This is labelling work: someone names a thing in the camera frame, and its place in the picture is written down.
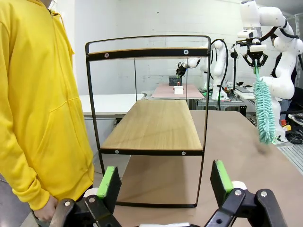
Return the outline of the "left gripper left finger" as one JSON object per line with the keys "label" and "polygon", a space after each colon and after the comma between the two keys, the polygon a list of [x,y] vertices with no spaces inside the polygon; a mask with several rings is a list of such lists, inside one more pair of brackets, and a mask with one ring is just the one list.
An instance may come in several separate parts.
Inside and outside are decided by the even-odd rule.
{"label": "left gripper left finger", "polygon": [[51,220],[51,227],[86,227],[96,224],[98,227],[120,227],[113,213],[119,195],[121,180],[118,169],[109,166],[100,186],[94,188],[91,195],[81,201],[61,200]]}

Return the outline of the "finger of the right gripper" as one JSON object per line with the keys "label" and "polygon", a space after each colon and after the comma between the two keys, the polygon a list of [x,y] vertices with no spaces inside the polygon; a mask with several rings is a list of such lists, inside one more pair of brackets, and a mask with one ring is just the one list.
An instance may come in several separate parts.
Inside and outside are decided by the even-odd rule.
{"label": "finger of the right gripper", "polygon": [[259,54],[257,56],[256,66],[258,68],[261,67],[261,66],[264,66],[264,64],[266,63],[267,59],[268,59],[268,55],[266,55],[264,53],[262,55]]}
{"label": "finger of the right gripper", "polygon": [[243,59],[252,68],[256,67],[256,54],[254,54],[254,53],[246,53],[246,54],[243,55]]}

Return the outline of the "black background gripper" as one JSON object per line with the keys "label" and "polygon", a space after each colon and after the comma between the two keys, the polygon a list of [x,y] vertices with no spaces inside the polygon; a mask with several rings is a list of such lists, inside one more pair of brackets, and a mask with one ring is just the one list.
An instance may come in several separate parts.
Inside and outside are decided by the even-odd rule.
{"label": "black background gripper", "polygon": [[187,64],[185,62],[179,62],[176,69],[176,75],[178,78],[181,78],[185,75],[187,71]]}

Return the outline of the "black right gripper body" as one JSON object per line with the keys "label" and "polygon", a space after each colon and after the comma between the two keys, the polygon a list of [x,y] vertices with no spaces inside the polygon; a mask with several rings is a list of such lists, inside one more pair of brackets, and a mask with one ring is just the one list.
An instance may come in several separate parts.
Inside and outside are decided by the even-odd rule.
{"label": "black right gripper body", "polygon": [[263,54],[265,51],[265,45],[264,44],[252,44],[248,46],[247,53],[254,53],[256,55]]}

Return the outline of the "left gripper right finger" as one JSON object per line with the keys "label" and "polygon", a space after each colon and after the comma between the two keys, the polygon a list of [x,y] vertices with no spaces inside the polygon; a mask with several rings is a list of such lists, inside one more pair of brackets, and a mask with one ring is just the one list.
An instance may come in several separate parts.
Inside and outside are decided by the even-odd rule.
{"label": "left gripper right finger", "polygon": [[285,218],[270,189],[251,193],[245,183],[232,181],[221,160],[214,160],[210,181],[218,209],[207,227],[231,227],[237,218],[246,219],[252,227],[284,227]]}

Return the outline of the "person's right hand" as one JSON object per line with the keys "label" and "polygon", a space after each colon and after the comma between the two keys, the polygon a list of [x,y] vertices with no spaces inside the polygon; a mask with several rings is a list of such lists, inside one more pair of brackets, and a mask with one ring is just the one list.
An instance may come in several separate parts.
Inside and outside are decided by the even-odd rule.
{"label": "person's right hand", "polygon": [[39,210],[34,210],[34,215],[38,220],[43,222],[50,222],[54,216],[58,200],[50,196],[48,202]]}

